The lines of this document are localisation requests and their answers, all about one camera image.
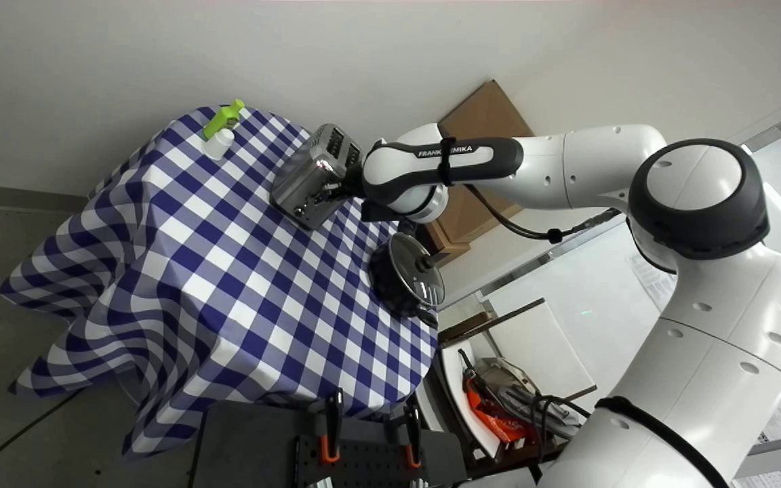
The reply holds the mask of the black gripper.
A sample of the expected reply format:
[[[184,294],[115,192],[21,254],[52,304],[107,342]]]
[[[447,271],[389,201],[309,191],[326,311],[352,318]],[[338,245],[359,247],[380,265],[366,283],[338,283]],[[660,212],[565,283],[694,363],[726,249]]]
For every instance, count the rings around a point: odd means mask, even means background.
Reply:
[[[366,197],[364,191],[364,166],[362,166],[362,154],[349,154],[347,157],[347,174],[341,178],[341,188],[336,191],[336,197],[359,197],[362,201],[362,219],[364,223],[374,223],[374,208],[372,201]]]

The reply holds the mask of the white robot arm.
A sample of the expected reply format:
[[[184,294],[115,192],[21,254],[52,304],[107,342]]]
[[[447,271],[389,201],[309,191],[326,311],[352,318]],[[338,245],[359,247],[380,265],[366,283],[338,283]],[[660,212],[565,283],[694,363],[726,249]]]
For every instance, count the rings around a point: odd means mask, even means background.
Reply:
[[[766,182],[721,139],[668,142],[652,125],[562,135],[447,139],[421,125],[355,162],[386,218],[432,223],[447,191],[523,208],[607,205],[675,291],[629,369],[545,470],[540,488],[729,488],[781,405],[781,253]]]

